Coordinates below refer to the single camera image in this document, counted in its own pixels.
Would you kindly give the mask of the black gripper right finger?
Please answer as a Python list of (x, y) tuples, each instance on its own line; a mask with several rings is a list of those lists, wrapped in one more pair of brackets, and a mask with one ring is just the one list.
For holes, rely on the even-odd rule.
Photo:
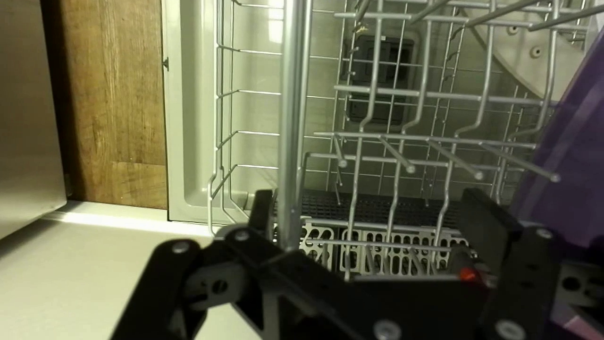
[(463, 192), (455, 223), (497, 276), (480, 319), (484, 338), (544, 340), (561, 274), (559, 238), (523, 226), (480, 189)]

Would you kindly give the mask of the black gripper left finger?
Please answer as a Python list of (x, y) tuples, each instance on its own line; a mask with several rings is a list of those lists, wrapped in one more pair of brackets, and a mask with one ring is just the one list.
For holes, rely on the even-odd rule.
[(231, 304), (261, 340), (352, 340), (321, 296), (340, 279), (304, 253), (272, 242), (274, 192), (255, 192), (244, 225), (201, 247), (189, 238), (157, 245), (110, 340), (195, 340), (216, 306)]

